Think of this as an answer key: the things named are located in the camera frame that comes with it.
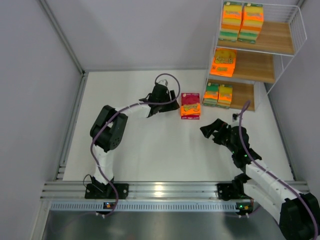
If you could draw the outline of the yellow sponge pack green box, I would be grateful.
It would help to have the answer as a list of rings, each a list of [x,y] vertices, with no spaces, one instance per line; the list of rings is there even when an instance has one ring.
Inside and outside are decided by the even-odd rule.
[[[235,42],[242,23],[242,3],[224,1],[222,6],[219,40]]]

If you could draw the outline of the green sponge orange pack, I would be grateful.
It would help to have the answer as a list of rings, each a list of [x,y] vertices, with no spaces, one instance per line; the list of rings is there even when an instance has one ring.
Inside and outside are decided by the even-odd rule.
[[[202,103],[205,106],[216,106],[219,99],[219,84],[208,82],[205,88]]]

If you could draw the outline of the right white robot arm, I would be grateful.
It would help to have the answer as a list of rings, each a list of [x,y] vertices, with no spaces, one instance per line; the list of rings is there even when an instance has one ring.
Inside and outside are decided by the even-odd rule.
[[[249,143],[247,130],[237,121],[221,119],[200,127],[207,139],[226,147],[242,171],[233,180],[240,196],[255,200],[276,221],[287,240],[315,240],[320,235],[320,205],[312,193],[302,193],[273,173]]]

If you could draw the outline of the pink Scrub Mommy box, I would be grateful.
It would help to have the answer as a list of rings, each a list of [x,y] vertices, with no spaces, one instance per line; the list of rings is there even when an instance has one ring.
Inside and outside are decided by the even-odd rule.
[[[201,103],[199,93],[182,93],[180,118],[182,120],[199,120],[201,116]]]

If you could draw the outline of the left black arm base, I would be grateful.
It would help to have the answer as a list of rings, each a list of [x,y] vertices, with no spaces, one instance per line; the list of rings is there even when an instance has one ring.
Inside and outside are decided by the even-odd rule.
[[[115,190],[118,193],[118,198],[124,200],[129,194],[129,184],[127,183],[116,183],[114,184]],[[116,191],[109,184],[108,185],[97,185],[89,183],[85,190],[85,199],[116,199]]]

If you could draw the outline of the Scrub Daddy orange box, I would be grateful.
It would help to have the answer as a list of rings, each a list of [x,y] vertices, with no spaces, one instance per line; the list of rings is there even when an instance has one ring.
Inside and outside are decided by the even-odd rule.
[[[236,68],[237,51],[229,48],[217,48],[211,64],[210,74],[232,77]]]

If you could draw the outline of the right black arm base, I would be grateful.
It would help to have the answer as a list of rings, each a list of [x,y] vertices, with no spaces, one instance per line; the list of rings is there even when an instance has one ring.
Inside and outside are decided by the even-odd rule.
[[[242,200],[250,199],[249,196],[245,195],[244,190],[241,187],[235,186],[232,183],[218,183],[217,194],[220,200]]]

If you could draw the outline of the Sponge Daddy yellow sponge box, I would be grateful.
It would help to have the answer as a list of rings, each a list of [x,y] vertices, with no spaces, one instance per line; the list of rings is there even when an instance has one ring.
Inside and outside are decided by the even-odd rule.
[[[227,84],[220,84],[218,88],[217,105],[222,108],[229,108],[232,103],[233,86]]]

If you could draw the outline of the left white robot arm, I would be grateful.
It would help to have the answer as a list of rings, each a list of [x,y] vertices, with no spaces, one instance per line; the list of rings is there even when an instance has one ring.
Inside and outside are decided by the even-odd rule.
[[[92,181],[106,186],[114,179],[112,151],[120,145],[129,120],[150,118],[179,107],[175,91],[159,83],[137,103],[120,108],[105,105],[89,132],[92,138],[90,152],[95,161]]]

